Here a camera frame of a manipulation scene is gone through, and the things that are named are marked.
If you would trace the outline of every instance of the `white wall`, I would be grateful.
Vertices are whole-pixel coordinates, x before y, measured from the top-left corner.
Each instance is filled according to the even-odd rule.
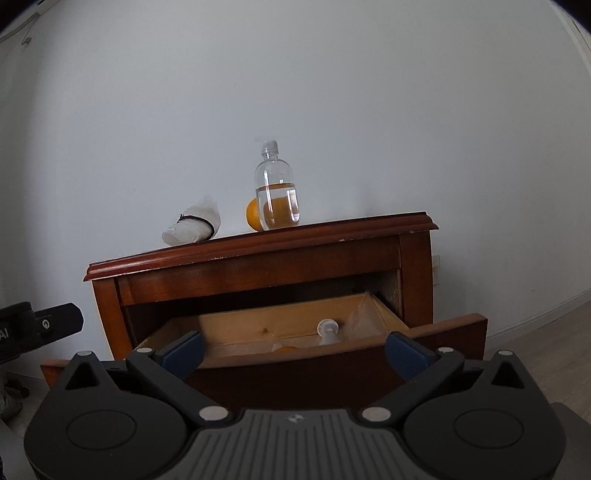
[[[0,70],[6,300],[73,301],[47,356],[108,357],[90,262],[203,193],[245,232],[273,136],[305,222],[426,210],[437,318],[489,331],[591,288],[591,79],[542,0],[62,0]]]

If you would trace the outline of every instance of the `plastic water bottle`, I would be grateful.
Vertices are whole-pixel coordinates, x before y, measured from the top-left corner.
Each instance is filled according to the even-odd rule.
[[[291,167],[279,158],[275,140],[263,144],[262,157],[255,171],[261,225],[265,230],[296,226],[300,221],[300,209]]]

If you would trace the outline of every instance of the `metal screw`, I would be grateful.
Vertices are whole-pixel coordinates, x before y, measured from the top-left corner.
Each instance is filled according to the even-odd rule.
[[[199,416],[205,421],[219,421],[225,419],[230,412],[220,405],[210,405],[199,410]]]
[[[367,421],[386,421],[392,413],[384,407],[368,407],[361,412],[361,416]]]

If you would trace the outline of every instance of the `wood grain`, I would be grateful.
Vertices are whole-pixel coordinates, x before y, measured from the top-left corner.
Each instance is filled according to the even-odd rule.
[[[95,280],[92,287],[95,291],[96,305],[99,309],[100,319],[113,357],[115,360],[122,360],[133,348],[129,340],[129,332],[125,326],[115,279]]]
[[[400,235],[402,318],[409,327],[433,322],[433,268],[429,231]]]
[[[247,233],[94,263],[89,266],[85,281],[178,267],[221,258],[263,254],[312,247],[314,245],[332,244],[339,241],[360,240],[435,229],[437,229],[437,225],[433,223],[431,218],[425,212],[419,212]]]
[[[467,359],[482,360],[487,328],[487,318],[471,313],[444,322],[411,328],[406,330],[404,335],[431,350],[450,346],[463,353]]]
[[[254,290],[394,270],[401,265],[397,243],[397,236],[337,242],[163,268],[116,281],[123,305]]]

